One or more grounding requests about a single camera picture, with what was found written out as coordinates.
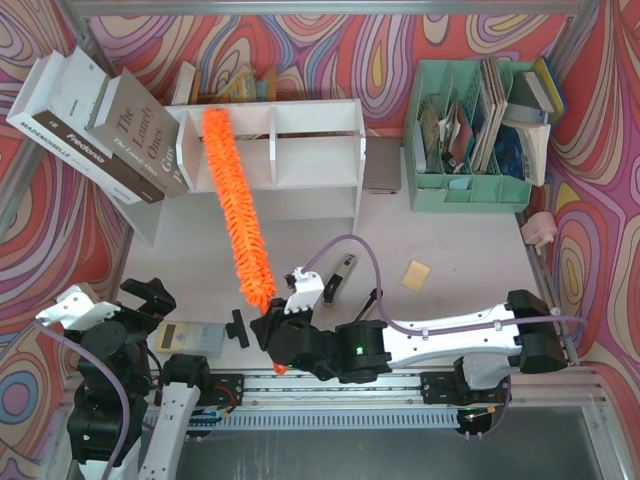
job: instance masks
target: notebook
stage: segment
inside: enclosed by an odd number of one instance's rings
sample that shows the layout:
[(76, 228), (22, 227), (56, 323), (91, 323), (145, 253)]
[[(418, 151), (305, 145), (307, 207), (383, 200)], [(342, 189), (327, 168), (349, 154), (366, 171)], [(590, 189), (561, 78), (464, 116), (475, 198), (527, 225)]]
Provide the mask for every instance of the notebook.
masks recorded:
[(367, 161), (363, 187), (370, 190), (400, 190), (401, 138), (367, 137)]

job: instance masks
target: gray floor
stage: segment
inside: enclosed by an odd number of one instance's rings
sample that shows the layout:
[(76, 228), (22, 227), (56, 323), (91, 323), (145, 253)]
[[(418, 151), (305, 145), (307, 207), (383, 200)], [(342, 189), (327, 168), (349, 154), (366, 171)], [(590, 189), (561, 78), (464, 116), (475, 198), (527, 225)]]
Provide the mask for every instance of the gray floor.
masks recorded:
[(220, 432), (188, 444), (177, 480), (601, 479), (579, 408), (512, 408), (495, 436), (448, 431)]

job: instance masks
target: white table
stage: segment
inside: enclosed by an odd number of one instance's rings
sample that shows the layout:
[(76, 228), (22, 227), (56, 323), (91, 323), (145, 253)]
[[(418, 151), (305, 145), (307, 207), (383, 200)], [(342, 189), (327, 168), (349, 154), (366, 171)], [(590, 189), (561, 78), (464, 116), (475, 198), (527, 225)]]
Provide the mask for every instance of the white table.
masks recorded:
[[(403, 162), (403, 183), (405, 178)], [(222, 211), (213, 193), (191, 194), (188, 201), (165, 200), (154, 248), (134, 238), (123, 279), (162, 280), (178, 308), (168, 318), (176, 321), (227, 323), (231, 311), (242, 311), (251, 346), (240, 349), (237, 340), (225, 340), (222, 357), (210, 358), (212, 369), (269, 369), (269, 356), (260, 351), (249, 321), (258, 311), (238, 291), (230, 241)], [(326, 242), (350, 231), (350, 221), (288, 220), (263, 222), (278, 295), (287, 298), (283, 276), (306, 264)], [(370, 243), (382, 270), (384, 302), (399, 320), (433, 319), (480, 310), (506, 301), (510, 290), (537, 288), (514, 215), (427, 214), (409, 210), (403, 184), (397, 195), (364, 192), (358, 234)], [(374, 287), (373, 268), (364, 249), (343, 242), (314, 268), (325, 281), (346, 253), (356, 253), (358, 265), (336, 305), (314, 312), (319, 328), (351, 321)], [(419, 292), (400, 281), (411, 260), (431, 272)], [(119, 298), (128, 306), (136, 299)], [(168, 355), (158, 355), (164, 362)], [(431, 365), (450, 365), (436, 360)]]

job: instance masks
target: green file organizer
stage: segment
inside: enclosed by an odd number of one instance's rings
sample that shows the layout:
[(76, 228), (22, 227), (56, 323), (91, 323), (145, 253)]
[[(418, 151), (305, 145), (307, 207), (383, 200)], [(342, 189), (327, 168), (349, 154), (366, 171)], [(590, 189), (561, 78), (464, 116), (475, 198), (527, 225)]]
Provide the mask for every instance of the green file organizer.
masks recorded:
[[(498, 69), (505, 96), (508, 98), (513, 86), (513, 76), (517, 72), (531, 70), (532, 63), (498, 61)], [(446, 174), (442, 162), (438, 162), (437, 173), (416, 173), (413, 152), (414, 125), (420, 113), (422, 102), (429, 95), (441, 96), (437, 107), (439, 118), (446, 115), (452, 90), (464, 108), (471, 123), (475, 111), (482, 76), (479, 60), (421, 60), (413, 82), (407, 120), (404, 125), (404, 156), (407, 165), (409, 198), (411, 209), (421, 212), (521, 212), (529, 204), (531, 184), (517, 178), (502, 175), (495, 155), (492, 153), (489, 168), (484, 174), (473, 174), (469, 159), (458, 174)], [(444, 86), (452, 85), (451, 91)], [(451, 180), (469, 178), (466, 190), (449, 189)]]

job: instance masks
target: yellow sticky note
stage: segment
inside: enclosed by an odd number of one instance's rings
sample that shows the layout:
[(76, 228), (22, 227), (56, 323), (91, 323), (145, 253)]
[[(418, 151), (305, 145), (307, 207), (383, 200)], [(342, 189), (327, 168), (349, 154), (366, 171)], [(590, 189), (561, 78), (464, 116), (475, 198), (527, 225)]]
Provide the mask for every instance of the yellow sticky note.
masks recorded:
[(430, 271), (431, 269), (426, 265), (412, 260), (407, 273), (404, 274), (402, 284), (405, 287), (413, 288), (416, 291), (420, 290)]

